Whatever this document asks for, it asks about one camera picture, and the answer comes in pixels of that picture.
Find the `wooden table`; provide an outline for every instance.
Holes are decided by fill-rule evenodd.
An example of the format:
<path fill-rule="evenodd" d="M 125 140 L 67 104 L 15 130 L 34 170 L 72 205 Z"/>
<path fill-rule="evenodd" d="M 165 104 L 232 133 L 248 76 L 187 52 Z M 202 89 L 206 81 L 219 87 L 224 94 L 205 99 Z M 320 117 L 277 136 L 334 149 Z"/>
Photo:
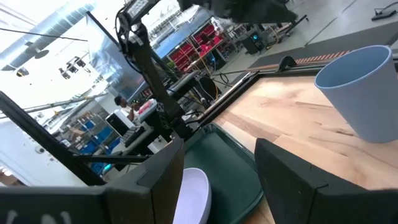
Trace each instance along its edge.
<path fill-rule="evenodd" d="M 261 78 L 214 122 L 252 152 L 265 138 L 366 189 L 398 188 L 398 141 L 361 140 L 313 82 Z M 274 223 L 265 199 L 246 223 Z"/>

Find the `wire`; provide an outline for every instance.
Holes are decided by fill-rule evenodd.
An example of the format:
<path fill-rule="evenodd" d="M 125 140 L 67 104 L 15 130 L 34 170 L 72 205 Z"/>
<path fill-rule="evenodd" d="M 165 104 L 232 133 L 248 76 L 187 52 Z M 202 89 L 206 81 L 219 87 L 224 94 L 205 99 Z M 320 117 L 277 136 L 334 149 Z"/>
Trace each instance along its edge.
<path fill-rule="evenodd" d="M 250 70 L 238 70 L 238 71 L 233 71 L 233 72 L 224 72 L 223 75 L 232 75 L 236 73 L 243 73 L 243 72 L 253 72 Z"/>
<path fill-rule="evenodd" d="M 195 95 L 193 93 L 189 92 L 189 95 L 191 95 L 195 100 L 197 100 L 198 102 L 201 103 L 201 101 L 197 97 L 195 97 Z"/>
<path fill-rule="evenodd" d="M 202 112 L 202 111 L 194 111 L 194 112 L 192 112 L 192 113 L 187 113 L 187 114 L 185 114 L 185 116 L 188 116 L 188 115 L 193 115 L 193 114 L 197 114 L 197 113 L 201 113 L 201 114 L 204 114 L 204 112 Z"/>
<path fill-rule="evenodd" d="M 184 96 L 183 94 L 181 94 L 181 93 L 177 93 L 176 91 L 174 91 L 174 90 L 171 90 L 171 89 L 167 89 L 167 90 L 169 90 L 169 91 L 171 91 L 171 92 L 173 92 L 173 93 L 175 93 L 175 94 L 178 94 L 178 95 L 180 95 L 181 97 L 184 97 L 185 99 L 187 99 L 187 100 L 189 100 L 189 101 L 191 101 L 191 102 L 194 102 L 194 103 L 197 103 L 197 104 L 199 104 L 199 105 L 202 105 L 203 106 L 203 104 L 202 103 L 200 103 L 200 101 L 199 102 L 196 102 L 195 100 L 193 100 L 193 99 L 189 99 L 188 97 L 186 97 L 186 96 Z"/>
<path fill-rule="evenodd" d="M 135 66 L 133 66 L 133 63 L 131 63 L 130 61 L 129 61 L 129 59 L 127 58 L 127 55 L 126 54 L 124 54 L 124 50 L 123 50 L 123 44 L 122 44 L 122 40 L 121 40 L 121 38 L 120 38 L 120 36 L 119 36 L 119 32 L 118 32 L 118 29 L 117 29 L 117 24 L 118 24 L 118 18 L 119 18 L 119 14 L 120 14 L 120 12 L 123 10 L 125 8 L 125 6 L 124 7 L 122 7 L 121 9 L 119 9 L 119 11 L 116 13 L 116 16 L 115 16 L 115 18 L 114 18 L 114 29 L 115 29 L 115 32 L 116 32 L 116 37 L 118 37 L 118 41 L 119 41 L 119 46 L 120 46 L 120 49 L 121 49 L 121 53 L 123 54 L 123 57 L 124 57 L 124 59 L 126 60 L 126 62 L 129 64 L 129 66 L 132 68 L 132 69 L 134 69 L 138 74 L 140 74 L 140 75 L 142 75 L 142 71 L 140 71 L 138 68 L 136 68 L 137 67 L 137 65 L 135 65 Z"/>
<path fill-rule="evenodd" d="M 220 72 L 220 78 L 226 86 L 232 87 L 231 85 L 227 85 L 229 84 L 229 78 L 226 75 L 224 75 L 224 73 Z"/>
<path fill-rule="evenodd" d="M 199 122 L 199 121 L 200 121 L 200 119 L 194 120 L 194 121 L 188 121 L 188 122 L 186 122 L 185 124 L 192 124 L 192 123 L 196 123 L 196 122 Z"/>
<path fill-rule="evenodd" d="M 184 71 L 172 71 L 172 72 L 174 72 L 174 73 L 180 72 L 180 73 L 185 73 L 185 74 L 189 74 L 189 73 L 190 73 L 190 72 L 184 72 Z M 210 79 L 210 80 L 212 80 L 212 81 L 214 81 L 214 82 L 217 82 L 217 83 L 220 83 L 220 84 L 225 84 L 225 85 L 228 86 L 228 87 L 233 87 L 232 85 L 228 85 L 228 84 L 226 84 L 226 83 L 222 83 L 222 82 L 220 82 L 220 81 L 214 80 L 214 79 L 212 79 L 212 78 L 210 78 L 210 77 L 207 77 L 206 75 L 200 75 L 200 74 L 196 74 L 196 75 L 198 75 L 198 76 L 200 76 L 200 77 L 203 77 L 203 78 Z"/>
<path fill-rule="evenodd" d="M 181 49 L 181 46 L 179 46 L 179 49 L 182 51 L 182 53 L 188 58 L 188 60 L 192 63 L 192 60 L 191 60 L 191 58 L 187 55 L 187 53 L 185 53 L 185 51 L 183 50 L 183 49 Z M 198 67 L 198 65 L 196 65 L 195 63 L 193 64 L 198 70 L 200 70 L 199 69 L 199 67 Z"/>
<path fill-rule="evenodd" d="M 275 30 L 274 30 L 274 28 L 272 28 L 272 26 L 269 26 L 269 28 L 273 31 L 273 33 L 274 33 L 274 35 L 275 35 L 275 38 L 276 38 L 276 43 L 275 43 L 275 44 L 279 43 L 278 34 L 275 32 Z"/>
<path fill-rule="evenodd" d="M 215 99 L 214 99 L 208 92 L 206 92 L 206 90 L 204 89 L 204 87 L 201 85 L 200 81 L 198 81 L 198 83 L 199 83 L 201 89 L 202 89 L 208 96 L 210 96 L 210 98 L 211 98 L 213 101 L 215 101 Z"/>
<path fill-rule="evenodd" d="M 8 32 L 17 32 L 17 33 L 21 33 L 21 34 L 39 35 L 39 36 L 42 36 L 42 37 L 53 37 L 53 38 L 57 38 L 57 39 L 78 40 L 78 41 L 88 42 L 88 40 L 82 40 L 82 39 L 77 39 L 77 38 L 60 37 L 60 36 L 47 35 L 47 34 L 36 34 L 36 33 L 32 33 L 32 32 L 25 32 L 25 31 L 20 31 L 20 30 L 12 30 L 12 29 L 6 29 L 6 28 L 0 28 L 0 30 L 8 31 Z"/>
<path fill-rule="evenodd" d="M 216 57 L 214 57 L 214 55 L 213 55 L 213 53 L 211 53 L 211 56 L 213 56 L 213 59 L 214 59 L 214 72 L 216 72 Z M 218 87 L 217 87 L 217 85 L 216 85 L 216 83 L 214 83 L 214 86 L 215 86 L 215 88 L 216 88 L 216 100 L 218 99 Z"/>
<path fill-rule="evenodd" d="M 198 54 L 198 56 L 199 56 L 201 62 L 204 64 L 204 66 L 205 66 L 207 72 L 209 73 L 209 75 L 211 75 L 211 72 L 210 72 L 209 68 L 207 67 L 207 65 L 206 65 L 206 63 L 205 63 L 203 57 L 200 56 L 200 53 L 199 53 L 198 49 L 196 49 L 195 45 L 192 43 L 192 41 L 191 41 L 189 38 L 187 38 L 187 41 L 192 45 L 193 49 L 194 49 L 195 52 Z"/>
<path fill-rule="evenodd" d="M 131 164 L 129 164 L 129 166 L 127 167 L 126 174 L 130 171 L 130 166 L 131 166 Z"/>
<path fill-rule="evenodd" d="M 386 6 L 385 8 L 382 8 L 382 9 L 374 9 L 374 12 L 376 12 L 377 15 L 380 15 L 380 14 L 382 14 L 382 13 L 384 12 L 384 10 L 386 10 L 386 9 L 390 8 L 391 6 L 394 6 L 394 5 L 396 5 L 396 4 L 398 4 L 398 2 L 393 2 L 393 3 L 391 3 L 390 5 Z"/>

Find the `ventilation duct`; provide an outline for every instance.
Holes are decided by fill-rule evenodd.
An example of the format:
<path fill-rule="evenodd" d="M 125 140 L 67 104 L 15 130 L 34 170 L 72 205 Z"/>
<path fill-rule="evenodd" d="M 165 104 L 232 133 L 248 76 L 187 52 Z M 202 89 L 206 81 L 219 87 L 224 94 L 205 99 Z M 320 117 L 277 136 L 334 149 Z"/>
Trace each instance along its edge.
<path fill-rule="evenodd" d="M 86 12 L 92 11 L 96 3 L 66 3 L 60 9 L 44 19 L 30 32 L 52 36 L 62 36 L 72 26 L 86 16 Z M 56 38 L 39 35 L 24 34 L 20 39 L 11 44 L 0 53 L 0 61 L 6 64 L 0 65 L 2 71 L 14 71 L 23 66 L 32 57 L 44 57 L 48 51 L 43 49 L 50 45 Z"/>

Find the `white bowl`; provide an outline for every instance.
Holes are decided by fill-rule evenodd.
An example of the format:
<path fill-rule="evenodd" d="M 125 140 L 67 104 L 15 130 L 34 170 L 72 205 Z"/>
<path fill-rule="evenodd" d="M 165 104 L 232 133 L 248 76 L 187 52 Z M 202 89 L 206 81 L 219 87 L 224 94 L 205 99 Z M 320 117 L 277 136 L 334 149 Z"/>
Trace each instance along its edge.
<path fill-rule="evenodd" d="M 206 174 L 184 169 L 173 224 L 205 224 L 211 207 L 211 188 Z"/>

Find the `laboratory floor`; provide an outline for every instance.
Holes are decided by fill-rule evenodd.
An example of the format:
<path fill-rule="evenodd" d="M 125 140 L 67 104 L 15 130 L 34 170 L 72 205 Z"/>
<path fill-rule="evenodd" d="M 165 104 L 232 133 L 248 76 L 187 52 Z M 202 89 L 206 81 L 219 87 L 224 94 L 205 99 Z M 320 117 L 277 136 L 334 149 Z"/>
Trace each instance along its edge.
<path fill-rule="evenodd" d="M 395 0 L 290 0 L 287 7 L 299 17 L 306 14 L 310 21 L 301 22 L 291 31 L 290 37 L 258 55 L 246 55 L 245 49 L 240 50 L 230 57 L 219 72 L 245 70 L 252 65 L 266 64 L 271 59 L 280 60 L 284 52 L 298 57 L 300 51 L 304 54 L 305 48 L 310 47 L 345 48 L 351 45 L 350 42 L 352 46 L 358 47 L 362 47 L 358 42 L 363 45 L 392 45 L 398 39 L 398 14 L 380 21 L 372 21 L 371 18 L 374 16 L 374 8 L 384 8 L 393 2 Z M 230 83 L 236 83 L 241 77 L 241 73 L 228 75 Z M 221 78 L 215 77 L 215 80 L 221 81 Z M 217 85 L 221 91 L 229 88 L 220 83 Z"/>

